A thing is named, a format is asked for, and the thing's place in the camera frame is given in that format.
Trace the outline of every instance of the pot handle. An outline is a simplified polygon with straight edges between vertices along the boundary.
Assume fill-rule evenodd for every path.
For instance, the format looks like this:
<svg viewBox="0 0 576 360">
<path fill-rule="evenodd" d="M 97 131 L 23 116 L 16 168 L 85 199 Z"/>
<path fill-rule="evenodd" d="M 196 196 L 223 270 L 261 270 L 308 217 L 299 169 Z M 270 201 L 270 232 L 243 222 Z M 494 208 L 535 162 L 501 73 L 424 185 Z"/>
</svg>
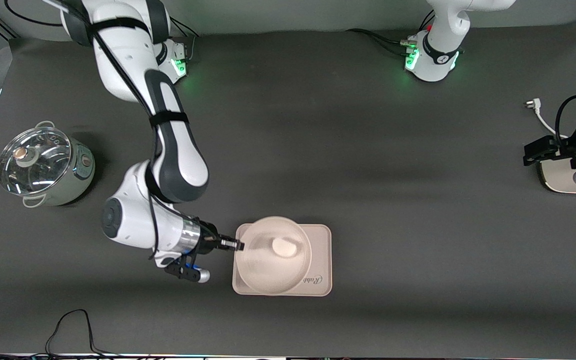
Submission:
<svg viewBox="0 0 576 360">
<path fill-rule="evenodd" d="M 48 196 L 46 194 L 40 194 L 39 196 L 24 196 L 23 197 L 23 206 L 29 209 L 40 207 L 43 203 L 46 202 Z"/>
<path fill-rule="evenodd" d="M 41 121 L 40 123 L 38 123 L 37 125 L 35 125 L 35 128 L 41 128 L 42 126 L 48 126 L 49 128 L 54 128 L 55 127 L 55 123 L 52 121 Z"/>
</svg>

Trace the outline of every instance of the white plug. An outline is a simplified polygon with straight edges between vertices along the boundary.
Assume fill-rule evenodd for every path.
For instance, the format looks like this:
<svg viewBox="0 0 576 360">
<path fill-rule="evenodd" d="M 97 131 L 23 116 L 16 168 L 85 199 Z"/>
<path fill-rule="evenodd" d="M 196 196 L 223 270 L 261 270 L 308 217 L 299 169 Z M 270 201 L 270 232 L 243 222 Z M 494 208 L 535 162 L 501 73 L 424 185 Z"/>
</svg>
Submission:
<svg viewBox="0 0 576 360">
<path fill-rule="evenodd" d="M 553 135 L 556 134 L 555 129 L 553 129 L 550 125 L 548 125 L 548 123 L 546 123 L 546 121 L 542 117 L 542 100 L 540 98 L 535 97 L 533 98 L 533 100 L 526 101 L 523 104 L 525 105 L 526 108 L 532 109 L 534 111 L 534 114 L 537 116 L 541 124 L 546 129 L 548 129 L 549 132 L 551 132 Z M 560 136 L 562 139 L 568 138 L 566 135 L 560 135 Z"/>
</svg>

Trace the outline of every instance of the pot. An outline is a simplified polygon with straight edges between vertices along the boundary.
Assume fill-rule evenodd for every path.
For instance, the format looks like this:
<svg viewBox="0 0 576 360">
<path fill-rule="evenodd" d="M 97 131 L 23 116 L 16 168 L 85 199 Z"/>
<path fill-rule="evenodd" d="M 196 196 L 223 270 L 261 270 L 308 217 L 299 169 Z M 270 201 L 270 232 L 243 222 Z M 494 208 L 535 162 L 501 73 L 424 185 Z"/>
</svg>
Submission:
<svg viewBox="0 0 576 360">
<path fill-rule="evenodd" d="M 10 141 L 0 155 L 0 184 L 26 208 L 63 205 L 90 185 L 95 158 L 81 142 L 42 121 Z"/>
</svg>

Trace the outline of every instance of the gray table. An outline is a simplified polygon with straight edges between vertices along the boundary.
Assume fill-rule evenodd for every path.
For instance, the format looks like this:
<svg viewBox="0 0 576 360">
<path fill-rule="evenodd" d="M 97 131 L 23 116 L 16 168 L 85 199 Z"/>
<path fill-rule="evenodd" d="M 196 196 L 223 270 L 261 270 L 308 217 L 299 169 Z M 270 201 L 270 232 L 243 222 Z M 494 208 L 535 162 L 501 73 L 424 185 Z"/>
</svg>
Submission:
<svg viewBox="0 0 576 360">
<path fill-rule="evenodd" d="M 392 32 L 401 37 L 404 32 Z M 121 353 L 576 358 L 576 196 L 546 191 L 522 146 L 576 94 L 576 23 L 476 29 L 446 80 L 349 32 L 206 36 L 178 91 L 211 171 L 178 208 L 224 233 L 269 215 L 333 232 L 324 298 L 240 296 L 233 255 L 207 284 L 106 239 L 105 198 L 149 157 L 142 110 L 101 84 L 92 52 L 18 40 L 0 98 L 0 150 L 50 119 L 92 148 L 71 205 L 25 209 L 0 187 L 0 352 L 35 352 L 86 308 Z M 576 103 L 564 131 L 576 126 Z M 87 350 L 69 319 L 54 343 Z"/>
</svg>

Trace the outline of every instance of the tabletop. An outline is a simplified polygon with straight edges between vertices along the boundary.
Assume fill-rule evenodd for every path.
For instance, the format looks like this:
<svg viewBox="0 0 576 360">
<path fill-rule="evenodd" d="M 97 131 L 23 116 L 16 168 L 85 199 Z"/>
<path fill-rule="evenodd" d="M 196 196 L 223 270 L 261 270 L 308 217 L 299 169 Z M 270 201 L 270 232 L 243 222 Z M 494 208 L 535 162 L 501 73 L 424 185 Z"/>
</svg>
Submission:
<svg viewBox="0 0 576 360">
<path fill-rule="evenodd" d="M 197 39 L 176 88 L 211 178 L 177 208 L 229 235 L 272 215 L 327 225 L 333 289 L 315 298 L 236 294 L 232 253 L 199 257 L 211 279 L 195 284 L 107 239 L 105 199 L 151 154 L 146 114 L 105 90 L 90 48 L 12 41 L 0 152 L 51 120 L 97 169 L 64 206 L 0 186 L 0 352 L 41 351 L 84 308 L 115 353 L 576 359 L 576 195 L 522 164 L 546 135 L 522 103 L 553 123 L 576 94 L 576 23 L 473 29 L 463 47 L 425 83 L 353 32 Z M 53 350 L 87 341 L 68 319 Z"/>
</svg>

